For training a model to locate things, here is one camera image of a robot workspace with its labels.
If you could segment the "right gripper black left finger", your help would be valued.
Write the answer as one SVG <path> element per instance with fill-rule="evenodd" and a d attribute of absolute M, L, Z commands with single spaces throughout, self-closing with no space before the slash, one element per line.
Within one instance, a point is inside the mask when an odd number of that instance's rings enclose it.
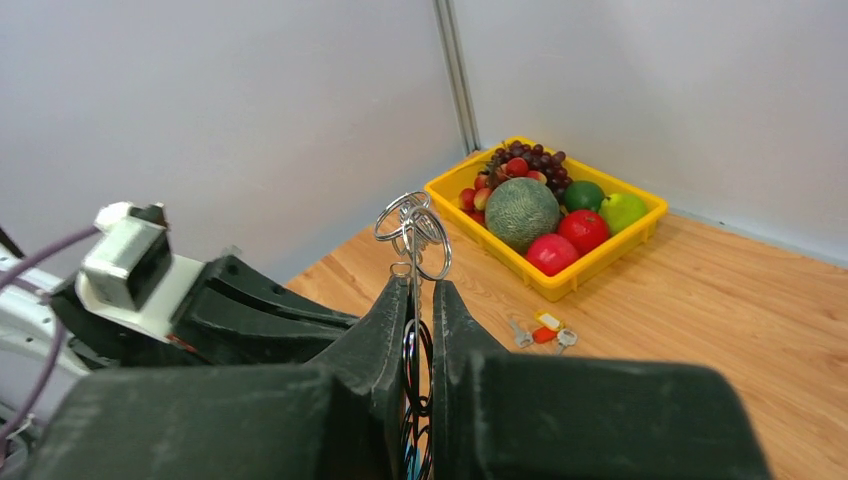
<path fill-rule="evenodd" d="M 66 396 L 27 479 L 402 479 L 406 283 L 303 364 L 123 368 Z"/>

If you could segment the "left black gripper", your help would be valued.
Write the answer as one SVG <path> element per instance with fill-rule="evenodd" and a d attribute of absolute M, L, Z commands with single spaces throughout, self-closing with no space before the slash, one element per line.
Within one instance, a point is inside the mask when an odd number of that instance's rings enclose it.
<path fill-rule="evenodd" d="M 173 321 L 173 336 L 193 354 L 87 311 L 73 277 L 59 284 L 49 305 L 89 368 L 198 366 L 199 358 L 212 365 L 303 363 L 359 321 L 233 255 L 204 265 L 188 306 Z"/>

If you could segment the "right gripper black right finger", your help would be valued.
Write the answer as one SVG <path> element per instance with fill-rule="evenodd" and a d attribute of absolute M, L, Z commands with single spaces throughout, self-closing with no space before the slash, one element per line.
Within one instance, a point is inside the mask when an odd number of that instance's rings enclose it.
<path fill-rule="evenodd" d="M 519 354 L 433 294 L 439 479 L 768 479 L 743 403 L 703 366 Z"/>

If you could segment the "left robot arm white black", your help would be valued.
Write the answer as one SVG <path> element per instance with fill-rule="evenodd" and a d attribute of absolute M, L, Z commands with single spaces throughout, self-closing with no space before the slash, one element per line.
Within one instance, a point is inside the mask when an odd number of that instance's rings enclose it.
<path fill-rule="evenodd" d="M 174 256 L 144 308 L 127 313 L 30 268 L 1 292 L 1 464 L 24 459 L 67 392 L 95 371 L 302 363 L 355 322 L 232 254 Z"/>

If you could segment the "red tag key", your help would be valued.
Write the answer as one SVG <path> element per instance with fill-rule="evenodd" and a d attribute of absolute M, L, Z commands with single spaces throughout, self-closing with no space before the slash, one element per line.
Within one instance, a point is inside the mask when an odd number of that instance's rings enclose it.
<path fill-rule="evenodd" d="M 509 320 L 508 323 L 514 332 L 514 342 L 519 348 L 527 348 L 534 344 L 545 344 L 557 337 L 557 331 L 545 326 L 530 331 L 514 320 Z"/>

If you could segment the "yellow tag key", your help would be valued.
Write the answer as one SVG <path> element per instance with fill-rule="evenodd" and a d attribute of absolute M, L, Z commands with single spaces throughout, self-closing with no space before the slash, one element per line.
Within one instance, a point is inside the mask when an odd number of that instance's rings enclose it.
<path fill-rule="evenodd" d="M 557 345 L 557 355 L 561 355 L 565 350 L 575 346 L 579 341 L 576 332 L 569 328 L 563 320 L 547 311 L 537 311 L 534 314 L 534 320 L 538 324 L 537 328 L 545 326 L 557 331 L 557 337 L 553 341 L 548 342 Z"/>

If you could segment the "pink red apple lower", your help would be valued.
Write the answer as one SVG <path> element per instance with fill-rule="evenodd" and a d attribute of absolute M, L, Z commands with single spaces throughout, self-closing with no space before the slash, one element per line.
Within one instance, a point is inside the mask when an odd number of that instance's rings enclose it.
<path fill-rule="evenodd" d="M 576 247 L 558 234 L 545 234 L 528 248 L 525 258 L 540 272 L 553 277 L 580 259 Z"/>

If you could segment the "green netted melon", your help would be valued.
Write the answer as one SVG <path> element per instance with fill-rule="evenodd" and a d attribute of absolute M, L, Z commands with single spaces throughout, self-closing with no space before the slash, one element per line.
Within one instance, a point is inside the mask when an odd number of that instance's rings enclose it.
<path fill-rule="evenodd" d="M 510 179 L 493 191 L 484 215 L 489 232 L 524 254 L 538 237 L 556 230 L 560 205 L 545 184 L 521 177 Z"/>

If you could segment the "red apple upper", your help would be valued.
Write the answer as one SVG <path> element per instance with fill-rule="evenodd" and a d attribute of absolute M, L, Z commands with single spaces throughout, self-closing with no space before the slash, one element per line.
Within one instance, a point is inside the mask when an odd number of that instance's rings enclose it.
<path fill-rule="evenodd" d="M 606 221 L 590 210 L 576 210 L 567 214 L 559 223 L 557 234 L 568 240 L 581 256 L 611 237 Z"/>

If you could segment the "small red peaches cluster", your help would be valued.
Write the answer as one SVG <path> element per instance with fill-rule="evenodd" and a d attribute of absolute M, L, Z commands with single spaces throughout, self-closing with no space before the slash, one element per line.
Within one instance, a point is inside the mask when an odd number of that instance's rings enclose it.
<path fill-rule="evenodd" d="M 473 185 L 459 193 L 459 209 L 485 227 L 485 210 L 490 196 L 498 186 L 514 178 L 532 178 L 540 183 L 547 183 L 547 176 L 532 167 L 523 157 L 493 158 L 488 166 L 476 175 Z"/>

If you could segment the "dark green lime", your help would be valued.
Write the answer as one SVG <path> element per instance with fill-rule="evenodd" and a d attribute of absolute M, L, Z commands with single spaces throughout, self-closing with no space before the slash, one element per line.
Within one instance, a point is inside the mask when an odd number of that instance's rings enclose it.
<path fill-rule="evenodd" d="M 562 204 L 568 212 L 589 210 L 597 213 L 605 198 L 605 192 L 596 183 L 575 180 L 563 192 Z"/>

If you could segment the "light green pear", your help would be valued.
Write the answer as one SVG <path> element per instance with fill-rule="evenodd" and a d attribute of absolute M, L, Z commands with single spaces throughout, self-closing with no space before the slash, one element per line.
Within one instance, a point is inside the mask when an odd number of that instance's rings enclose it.
<path fill-rule="evenodd" d="M 600 204 L 598 214 L 606 222 L 611 235 L 617 235 L 648 213 L 645 202 L 630 193 L 613 193 Z"/>

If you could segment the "dark purple grape bunch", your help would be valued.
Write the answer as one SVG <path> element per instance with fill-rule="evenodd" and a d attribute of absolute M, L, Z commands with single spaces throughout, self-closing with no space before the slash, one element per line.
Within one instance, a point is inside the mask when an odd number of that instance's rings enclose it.
<path fill-rule="evenodd" d="M 564 194 L 573 183 L 565 167 L 566 154 L 562 151 L 548 152 L 541 144 L 530 144 L 521 140 L 502 142 L 489 155 L 485 166 L 478 172 L 475 189 L 497 188 L 514 178 L 533 178 L 553 193 L 557 201 L 564 204 Z"/>

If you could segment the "left corner aluminium post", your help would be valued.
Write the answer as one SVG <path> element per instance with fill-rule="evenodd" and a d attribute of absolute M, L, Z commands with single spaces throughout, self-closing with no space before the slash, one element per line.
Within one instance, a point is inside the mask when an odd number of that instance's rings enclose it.
<path fill-rule="evenodd" d="M 465 151 L 470 154 L 480 148 L 481 142 L 463 57 L 454 2 L 450 0 L 434 0 L 433 5 L 451 84 L 460 136 L 463 140 Z"/>

